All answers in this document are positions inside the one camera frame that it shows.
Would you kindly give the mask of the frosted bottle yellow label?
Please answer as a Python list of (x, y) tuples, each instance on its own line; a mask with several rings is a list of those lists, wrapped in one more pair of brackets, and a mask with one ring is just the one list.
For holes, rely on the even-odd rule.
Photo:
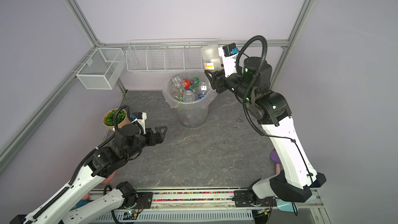
[(202, 47), (201, 54), (205, 70), (222, 70), (221, 57), (219, 55), (219, 47), (217, 45), (208, 45)]

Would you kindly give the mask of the clear bottle blue label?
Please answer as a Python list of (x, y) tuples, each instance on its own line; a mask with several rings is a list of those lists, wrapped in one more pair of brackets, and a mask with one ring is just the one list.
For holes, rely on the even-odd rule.
[(198, 99), (203, 99), (205, 95), (207, 94), (209, 89), (208, 83), (207, 82), (199, 82), (198, 86)]

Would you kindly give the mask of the Ganten clear water bottle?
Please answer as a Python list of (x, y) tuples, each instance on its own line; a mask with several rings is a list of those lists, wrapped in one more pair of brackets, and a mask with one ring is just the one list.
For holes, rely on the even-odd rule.
[(174, 75), (170, 78), (170, 87), (173, 91), (183, 91), (184, 86), (181, 84), (183, 80), (178, 76)]

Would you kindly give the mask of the small blue label water bottle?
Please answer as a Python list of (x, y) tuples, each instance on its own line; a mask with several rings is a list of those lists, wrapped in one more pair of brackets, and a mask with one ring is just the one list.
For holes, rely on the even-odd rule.
[(192, 103), (196, 100), (195, 92), (192, 89), (185, 89), (183, 92), (182, 100), (185, 103)]

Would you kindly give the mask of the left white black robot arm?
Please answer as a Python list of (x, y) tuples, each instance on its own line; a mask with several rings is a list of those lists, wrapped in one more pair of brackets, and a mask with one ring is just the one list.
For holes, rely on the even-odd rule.
[(49, 200), (27, 215), (17, 215), (13, 224), (86, 224), (114, 209), (134, 208), (140, 202), (136, 189), (122, 182), (101, 198), (77, 209), (73, 207), (95, 186), (129, 161), (138, 158), (147, 146), (164, 142), (166, 126), (145, 127), (146, 113), (130, 113), (127, 105), (113, 117), (114, 132), (79, 163), (71, 179)]

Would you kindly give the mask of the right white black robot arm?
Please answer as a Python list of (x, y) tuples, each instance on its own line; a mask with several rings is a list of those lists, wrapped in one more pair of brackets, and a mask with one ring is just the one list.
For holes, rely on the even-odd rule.
[(235, 43), (222, 49), (223, 68), (205, 69), (212, 89), (235, 95), (251, 127), (270, 138), (283, 167), (275, 176), (253, 182), (240, 201), (258, 206), (277, 196), (286, 202), (306, 202), (312, 196), (311, 189), (320, 188), (326, 177), (316, 171), (305, 154), (286, 98), (271, 90), (266, 38), (257, 35), (241, 49)]

